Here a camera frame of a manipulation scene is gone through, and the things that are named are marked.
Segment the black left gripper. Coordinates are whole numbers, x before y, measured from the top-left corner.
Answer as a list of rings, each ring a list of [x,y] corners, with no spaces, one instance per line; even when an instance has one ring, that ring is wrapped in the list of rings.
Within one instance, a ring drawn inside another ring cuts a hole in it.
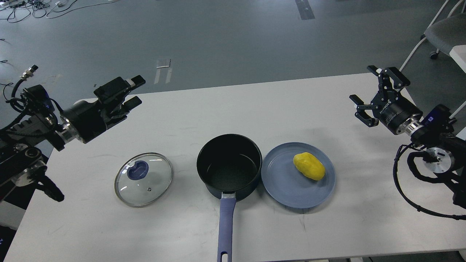
[[[87,144],[113,128],[117,122],[125,120],[129,112],[142,103],[138,96],[126,102],[124,99],[131,91],[145,83],[145,79],[140,75],[130,79],[117,77],[105,83],[94,91],[97,100],[81,100],[61,112],[63,125],[67,124],[68,129],[74,133],[73,136]]]

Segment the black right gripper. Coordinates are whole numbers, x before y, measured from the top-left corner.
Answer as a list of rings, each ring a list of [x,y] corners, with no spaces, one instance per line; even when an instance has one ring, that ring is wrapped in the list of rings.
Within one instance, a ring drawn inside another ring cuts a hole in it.
[[[401,91],[411,84],[410,80],[396,67],[368,65],[367,70],[377,77],[378,91],[369,104],[355,94],[349,96],[355,104],[355,117],[368,127],[383,124],[394,135],[406,133],[412,136],[421,129],[422,111],[401,95]]]

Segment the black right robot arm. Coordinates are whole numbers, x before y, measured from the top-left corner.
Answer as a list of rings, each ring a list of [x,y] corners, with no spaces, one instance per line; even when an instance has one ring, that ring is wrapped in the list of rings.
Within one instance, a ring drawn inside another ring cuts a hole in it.
[[[398,162],[403,153],[413,176],[432,184],[444,184],[453,192],[453,204],[465,208],[465,141],[453,134],[456,119],[442,104],[435,106],[425,117],[423,112],[401,94],[410,81],[396,67],[378,68],[368,65],[368,71],[378,79],[378,91],[370,103],[357,95],[349,96],[356,108],[355,116],[366,126],[383,124],[394,135],[407,134],[411,143],[399,146],[393,166],[396,189],[403,199],[418,212],[432,216],[465,220],[465,215],[448,215],[431,211],[410,200],[398,180]]]

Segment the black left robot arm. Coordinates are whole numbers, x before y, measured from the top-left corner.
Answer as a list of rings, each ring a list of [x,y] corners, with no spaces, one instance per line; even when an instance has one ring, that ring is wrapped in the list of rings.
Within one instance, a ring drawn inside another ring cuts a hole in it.
[[[139,106],[139,97],[126,97],[146,81],[138,75],[117,77],[94,91],[96,101],[79,101],[63,109],[50,98],[42,85],[25,88],[17,97],[19,86],[32,77],[38,66],[26,69],[6,100],[19,115],[1,129],[1,185],[13,183],[13,189],[33,184],[36,189],[55,201],[64,194],[46,176],[46,158],[37,147],[43,141],[57,151],[77,139],[86,144],[127,118]]]

